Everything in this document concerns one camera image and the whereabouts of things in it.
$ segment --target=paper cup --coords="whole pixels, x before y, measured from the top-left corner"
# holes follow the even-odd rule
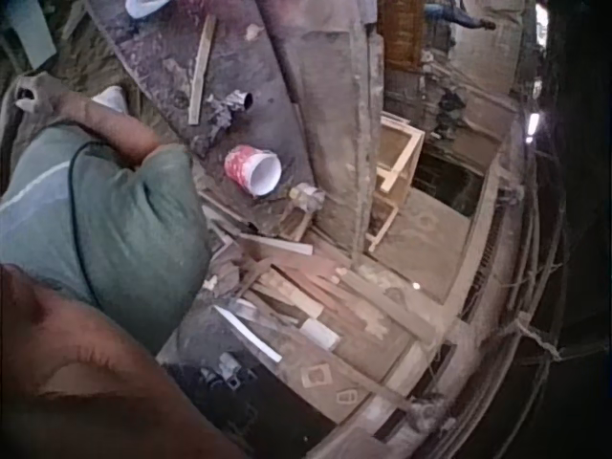
[[[238,145],[228,153],[225,170],[228,177],[253,196],[272,192],[280,182],[282,173],[280,160],[275,153],[249,145]]]

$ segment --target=white sneaker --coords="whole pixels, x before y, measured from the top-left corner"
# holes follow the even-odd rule
[[[92,100],[125,115],[128,114],[127,101],[120,86],[109,86],[97,96],[92,97]]]

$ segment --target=hand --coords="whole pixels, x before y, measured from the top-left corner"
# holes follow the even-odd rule
[[[58,115],[70,92],[59,79],[47,72],[22,76],[15,87],[15,105],[24,112],[36,115]]]

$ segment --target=black cable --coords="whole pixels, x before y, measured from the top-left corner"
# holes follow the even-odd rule
[[[106,146],[105,142],[95,142],[90,141],[82,145],[75,153],[75,156],[70,160],[70,165],[68,166],[68,194],[70,197],[70,220],[73,228],[73,236],[75,238],[75,252],[76,252],[76,261],[80,267],[81,272],[83,273],[83,278],[85,279],[85,284],[87,285],[87,289],[94,300],[95,306],[98,307],[101,311],[103,311],[102,305],[99,302],[98,297],[96,296],[96,292],[94,290],[94,285],[92,284],[91,278],[85,269],[85,262],[83,261],[83,250],[80,246],[80,240],[78,238],[78,221],[77,221],[77,204],[75,201],[75,184],[73,181],[73,173],[75,170],[75,163],[77,162],[78,155],[80,155],[85,148],[92,145],[100,145]]]

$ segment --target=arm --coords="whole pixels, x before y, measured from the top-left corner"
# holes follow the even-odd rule
[[[108,141],[130,165],[140,165],[158,146],[160,137],[129,115],[100,105],[66,88],[47,73],[22,77],[17,83],[15,103],[22,110],[75,121]]]

